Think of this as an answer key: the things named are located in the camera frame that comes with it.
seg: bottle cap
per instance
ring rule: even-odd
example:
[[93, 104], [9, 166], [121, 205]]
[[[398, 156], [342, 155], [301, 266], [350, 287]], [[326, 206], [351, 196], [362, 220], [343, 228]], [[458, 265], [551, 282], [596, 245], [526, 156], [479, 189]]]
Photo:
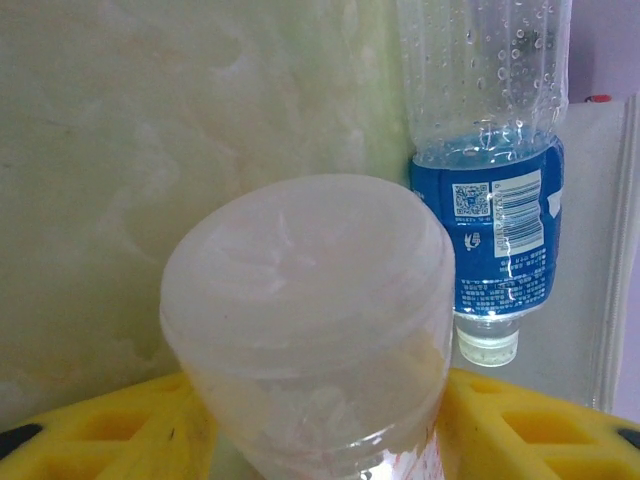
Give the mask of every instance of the bottle cap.
[[518, 333], [506, 337], [476, 337], [463, 332], [458, 332], [458, 345], [460, 353], [471, 363], [482, 367], [501, 367], [516, 358], [518, 352]]

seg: upside-down water bottle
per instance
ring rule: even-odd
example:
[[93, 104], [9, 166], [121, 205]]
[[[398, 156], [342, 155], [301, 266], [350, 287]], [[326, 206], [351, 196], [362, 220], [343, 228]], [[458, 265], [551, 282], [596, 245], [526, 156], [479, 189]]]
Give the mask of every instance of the upside-down water bottle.
[[504, 365], [553, 285], [571, 0], [397, 5], [411, 188], [453, 241], [462, 354]]

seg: plastic bottle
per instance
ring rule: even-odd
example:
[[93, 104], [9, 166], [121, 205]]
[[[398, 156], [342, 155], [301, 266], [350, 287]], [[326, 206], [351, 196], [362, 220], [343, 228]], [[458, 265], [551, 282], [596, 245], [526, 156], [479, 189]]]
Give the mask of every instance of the plastic bottle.
[[397, 0], [412, 189], [449, 232], [462, 354], [516, 355], [553, 285], [570, 0]]
[[413, 193], [311, 176], [196, 226], [165, 269], [161, 324], [267, 480], [440, 479], [453, 283], [451, 242]]

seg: purple wall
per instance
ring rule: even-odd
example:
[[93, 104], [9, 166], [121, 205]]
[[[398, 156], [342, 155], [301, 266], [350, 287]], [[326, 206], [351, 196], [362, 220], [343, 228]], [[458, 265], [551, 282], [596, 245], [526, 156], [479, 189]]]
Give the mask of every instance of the purple wall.
[[569, 99], [640, 91], [640, 1], [573, 0]]

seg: jar lid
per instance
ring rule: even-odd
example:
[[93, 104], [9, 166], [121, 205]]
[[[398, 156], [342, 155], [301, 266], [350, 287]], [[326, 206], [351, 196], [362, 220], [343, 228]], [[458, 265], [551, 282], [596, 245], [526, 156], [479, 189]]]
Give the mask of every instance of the jar lid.
[[165, 268], [161, 323], [181, 360], [297, 375], [364, 358], [430, 321], [450, 325], [451, 305], [430, 317], [453, 275], [450, 240], [412, 192], [315, 175], [256, 190], [197, 225]]

